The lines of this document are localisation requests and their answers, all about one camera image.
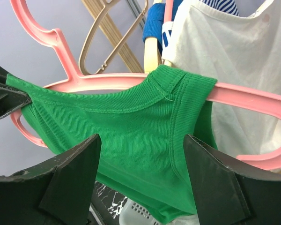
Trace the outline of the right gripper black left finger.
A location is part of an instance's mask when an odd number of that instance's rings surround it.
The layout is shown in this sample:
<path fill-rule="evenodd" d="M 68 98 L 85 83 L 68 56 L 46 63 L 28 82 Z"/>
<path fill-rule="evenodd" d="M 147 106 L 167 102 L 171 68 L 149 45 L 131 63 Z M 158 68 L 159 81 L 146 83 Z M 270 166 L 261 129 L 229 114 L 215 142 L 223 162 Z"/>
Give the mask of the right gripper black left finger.
<path fill-rule="evenodd" d="M 92 135 L 57 156 L 57 166 L 40 202 L 40 209 L 64 225 L 87 222 L 101 151 L 101 138 Z"/>

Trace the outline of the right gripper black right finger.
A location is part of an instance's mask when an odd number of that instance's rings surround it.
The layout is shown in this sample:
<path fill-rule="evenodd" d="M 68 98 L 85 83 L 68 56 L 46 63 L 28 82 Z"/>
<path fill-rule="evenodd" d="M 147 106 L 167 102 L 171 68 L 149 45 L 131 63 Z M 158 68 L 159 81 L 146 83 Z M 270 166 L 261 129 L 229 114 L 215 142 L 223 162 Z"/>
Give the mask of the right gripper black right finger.
<path fill-rule="evenodd" d="M 251 215 L 235 174 L 186 135 L 185 160 L 201 225 L 244 225 Z"/>

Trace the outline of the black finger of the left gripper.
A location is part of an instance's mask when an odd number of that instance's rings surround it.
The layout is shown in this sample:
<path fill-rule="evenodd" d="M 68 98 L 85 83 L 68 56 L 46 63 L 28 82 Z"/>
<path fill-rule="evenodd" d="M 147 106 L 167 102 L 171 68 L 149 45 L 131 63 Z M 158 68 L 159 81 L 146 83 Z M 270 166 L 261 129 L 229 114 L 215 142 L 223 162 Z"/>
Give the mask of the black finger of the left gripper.
<path fill-rule="evenodd" d="M 0 120 L 31 102 L 26 92 L 0 83 Z"/>

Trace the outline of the green tank top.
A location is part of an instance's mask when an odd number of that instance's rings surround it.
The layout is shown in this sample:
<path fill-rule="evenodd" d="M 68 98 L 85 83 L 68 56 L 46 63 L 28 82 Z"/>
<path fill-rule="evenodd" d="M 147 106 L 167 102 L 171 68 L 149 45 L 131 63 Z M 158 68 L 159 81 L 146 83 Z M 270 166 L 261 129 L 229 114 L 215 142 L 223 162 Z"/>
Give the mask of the green tank top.
<path fill-rule="evenodd" d="M 183 139 L 216 146 L 212 103 L 217 80 L 160 65 L 130 89 L 83 95 L 44 89 L 8 75 L 29 94 L 22 114 L 47 147 L 60 154 L 92 134 L 101 137 L 96 179 L 144 206 L 161 223 L 195 214 Z"/>

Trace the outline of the pink plastic hanger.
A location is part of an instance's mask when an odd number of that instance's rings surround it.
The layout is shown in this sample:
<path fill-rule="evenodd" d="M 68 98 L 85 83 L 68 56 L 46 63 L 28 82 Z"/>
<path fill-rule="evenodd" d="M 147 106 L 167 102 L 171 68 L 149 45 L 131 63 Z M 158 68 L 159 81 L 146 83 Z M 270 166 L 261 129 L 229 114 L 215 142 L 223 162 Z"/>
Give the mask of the pink plastic hanger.
<path fill-rule="evenodd" d="M 146 78 L 147 74 L 140 73 L 83 75 L 60 29 L 46 30 L 41 27 L 32 17 L 24 0 L 13 0 L 11 5 L 25 31 L 38 43 L 53 48 L 65 70 L 67 79 L 46 85 L 45 89 L 60 92 L 125 90 Z M 281 96 L 277 94 L 218 82 L 207 99 L 281 120 Z M 281 167 L 281 147 L 262 155 L 239 155 L 237 159 L 264 170 L 277 169 Z"/>

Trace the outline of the cream wooden hanger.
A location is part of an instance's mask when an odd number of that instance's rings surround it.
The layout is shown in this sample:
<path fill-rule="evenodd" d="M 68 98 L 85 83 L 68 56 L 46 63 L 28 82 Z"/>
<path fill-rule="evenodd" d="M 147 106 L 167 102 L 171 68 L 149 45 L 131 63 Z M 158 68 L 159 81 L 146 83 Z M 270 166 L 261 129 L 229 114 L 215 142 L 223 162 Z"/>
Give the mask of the cream wooden hanger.
<path fill-rule="evenodd" d="M 153 4 L 156 3 L 163 3 L 161 0 L 155 0 Z M 164 14 L 164 19 L 166 21 L 171 21 L 171 6 L 168 7 L 166 12 L 167 15 Z M 161 64 L 161 53 L 159 51 L 160 47 L 162 47 L 162 44 L 160 45 L 158 43 L 158 40 L 155 37 L 148 37 L 145 39 L 145 48 L 144 48 L 144 69 L 146 73 L 149 73 L 156 69 L 159 64 Z"/>

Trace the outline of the blue white striped tank top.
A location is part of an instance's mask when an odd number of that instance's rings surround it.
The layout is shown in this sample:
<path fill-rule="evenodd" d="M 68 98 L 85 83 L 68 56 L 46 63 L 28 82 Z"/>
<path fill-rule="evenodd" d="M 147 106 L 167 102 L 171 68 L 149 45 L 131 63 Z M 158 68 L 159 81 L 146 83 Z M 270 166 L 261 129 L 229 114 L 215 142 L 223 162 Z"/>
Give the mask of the blue white striped tank top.
<path fill-rule="evenodd" d="M 239 16 L 239 11 L 236 2 L 234 0 L 202 0 L 201 2 L 205 3 L 206 5 L 218 11 Z M 169 44 L 169 39 L 172 33 L 173 21 L 176 16 L 177 9 L 181 3 L 182 0 L 165 1 L 165 14 L 166 15 L 168 14 L 166 10 L 168 9 L 169 6 L 171 6 L 170 9 L 172 9 L 172 11 L 171 11 L 171 21 L 164 20 L 164 23 L 162 25 L 162 47 L 160 47 L 159 49 L 160 53 L 162 53 L 162 51 Z"/>

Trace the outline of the white perforated plastic basket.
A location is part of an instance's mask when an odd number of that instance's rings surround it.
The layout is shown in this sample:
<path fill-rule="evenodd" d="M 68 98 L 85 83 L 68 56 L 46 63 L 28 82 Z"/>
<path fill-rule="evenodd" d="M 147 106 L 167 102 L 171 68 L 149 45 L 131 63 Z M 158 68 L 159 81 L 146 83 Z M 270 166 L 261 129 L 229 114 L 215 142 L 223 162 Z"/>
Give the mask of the white perforated plastic basket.
<path fill-rule="evenodd" d="M 127 199 L 120 215 L 120 225 L 161 225 L 143 206 Z"/>

